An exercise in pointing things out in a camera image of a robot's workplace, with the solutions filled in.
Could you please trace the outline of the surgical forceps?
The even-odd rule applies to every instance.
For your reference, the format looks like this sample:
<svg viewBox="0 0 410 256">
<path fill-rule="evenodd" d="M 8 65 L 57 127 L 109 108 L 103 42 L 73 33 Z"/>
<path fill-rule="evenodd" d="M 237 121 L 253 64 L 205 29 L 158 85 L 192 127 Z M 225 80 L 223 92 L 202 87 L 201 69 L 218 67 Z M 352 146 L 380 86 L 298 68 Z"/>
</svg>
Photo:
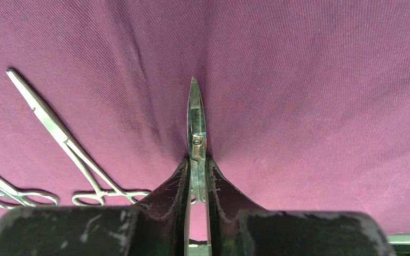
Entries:
<svg viewBox="0 0 410 256">
<path fill-rule="evenodd" d="M 17 188 L 0 176 L 0 208 L 13 209 L 18 206 L 57 206 L 57 195 L 45 190 L 24 190 Z"/>
</svg>

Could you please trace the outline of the surgical clamp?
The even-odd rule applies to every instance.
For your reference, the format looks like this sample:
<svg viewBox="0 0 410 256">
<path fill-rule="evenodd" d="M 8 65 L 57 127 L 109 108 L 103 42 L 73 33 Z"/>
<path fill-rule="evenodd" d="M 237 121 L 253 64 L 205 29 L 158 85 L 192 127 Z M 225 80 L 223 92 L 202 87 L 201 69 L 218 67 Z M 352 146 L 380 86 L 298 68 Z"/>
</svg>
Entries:
<svg viewBox="0 0 410 256">
<path fill-rule="evenodd" d="M 77 206 L 104 206 L 106 197 L 124 197 L 134 204 L 139 197 L 149 195 L 150 190 L 125 190 L 94 161 L 73 137 L 49 104 L 29 85 L 15 69 L 6 71 L 7 76 L 25 99 L 34 115 L 73 161 L 91 185 L 93 191 L 77 191 L 72 202 Z"/>
</svg>

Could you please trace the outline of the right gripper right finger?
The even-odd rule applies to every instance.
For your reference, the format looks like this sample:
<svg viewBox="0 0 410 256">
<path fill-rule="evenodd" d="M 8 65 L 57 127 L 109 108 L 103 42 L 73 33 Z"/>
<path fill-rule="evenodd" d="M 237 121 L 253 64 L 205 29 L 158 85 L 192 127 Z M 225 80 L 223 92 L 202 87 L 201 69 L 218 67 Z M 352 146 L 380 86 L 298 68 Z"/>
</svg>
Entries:
<svg viewBox="0 0 410 256">
<path fill-rule="evenodd" d="M 205 168 L 211 255 L 395 255 L 365 213 L 267 210 L 231 184 L 213 159 Z"/>
</svg>

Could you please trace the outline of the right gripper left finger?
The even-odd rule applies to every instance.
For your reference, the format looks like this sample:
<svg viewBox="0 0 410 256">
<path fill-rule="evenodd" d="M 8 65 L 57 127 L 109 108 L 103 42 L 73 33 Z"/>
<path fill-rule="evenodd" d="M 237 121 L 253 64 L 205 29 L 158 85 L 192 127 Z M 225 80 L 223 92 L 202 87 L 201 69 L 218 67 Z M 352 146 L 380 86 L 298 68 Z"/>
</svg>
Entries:
<svg viewBox="0 0 410 256">
<path fill-rule="evenodd" d="M 185 255 L 190 162 L 132 205 L 19 207 L 0 218 L 0 255 Z"/>
</svg>

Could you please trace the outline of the maroon wrap cloth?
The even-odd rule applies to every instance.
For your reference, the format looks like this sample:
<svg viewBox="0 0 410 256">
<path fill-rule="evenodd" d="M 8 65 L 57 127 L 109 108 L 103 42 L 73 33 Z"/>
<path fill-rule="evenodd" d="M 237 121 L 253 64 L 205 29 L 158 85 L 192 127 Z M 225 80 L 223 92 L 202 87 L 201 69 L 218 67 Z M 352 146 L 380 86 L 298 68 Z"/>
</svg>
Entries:
<svg viewBox="0 0 410 256">
<path fill-rule="evenodd" d="M 352 210 L 410 233 L 410 1 L 0 1 L 0 175 L 62 205 L 92 188 L 31 112 L 19 71 L 124 189 L 207 151 L 272 210 Z"/>
</svg>

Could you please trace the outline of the small metal scissors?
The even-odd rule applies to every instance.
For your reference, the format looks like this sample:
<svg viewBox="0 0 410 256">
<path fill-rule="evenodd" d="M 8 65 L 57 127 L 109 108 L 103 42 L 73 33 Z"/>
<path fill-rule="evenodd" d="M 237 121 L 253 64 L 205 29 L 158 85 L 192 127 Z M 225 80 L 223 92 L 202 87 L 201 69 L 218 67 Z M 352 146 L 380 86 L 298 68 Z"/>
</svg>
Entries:
<svg viewBox="0 0 410 256">
<path fill-rule="evenodd" d="M 206 202 L 206 118 L 196 77 L 192 77 L 187 107 L 188 154 L 191 166 L 191 204 Z"/>
</svg>

